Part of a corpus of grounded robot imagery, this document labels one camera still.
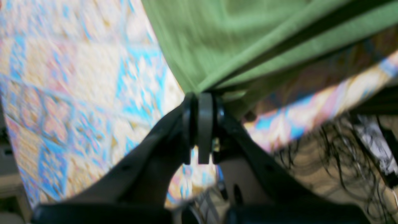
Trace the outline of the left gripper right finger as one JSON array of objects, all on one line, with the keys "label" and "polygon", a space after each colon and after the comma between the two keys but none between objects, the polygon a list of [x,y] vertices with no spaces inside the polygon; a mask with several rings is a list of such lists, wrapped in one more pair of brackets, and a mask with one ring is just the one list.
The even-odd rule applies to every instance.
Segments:
[{"label": "left gripper right finger", "polygon": [[218,164],[231,207],[225,224],[368,224],[362,210],[317,196],[264,152],[210,93],[198,97],[199,164]]}]

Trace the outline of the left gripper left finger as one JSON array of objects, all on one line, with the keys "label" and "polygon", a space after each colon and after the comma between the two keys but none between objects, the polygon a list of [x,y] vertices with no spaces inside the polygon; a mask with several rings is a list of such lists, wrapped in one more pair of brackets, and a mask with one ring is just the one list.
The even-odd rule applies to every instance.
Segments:
[{"label": "left gripper left finger", "polygon": [[33,224],[179,224],[166,209],[171,178],[190,164],[195,95],[164,116],[142,143],[83,192],[34,209]]}]

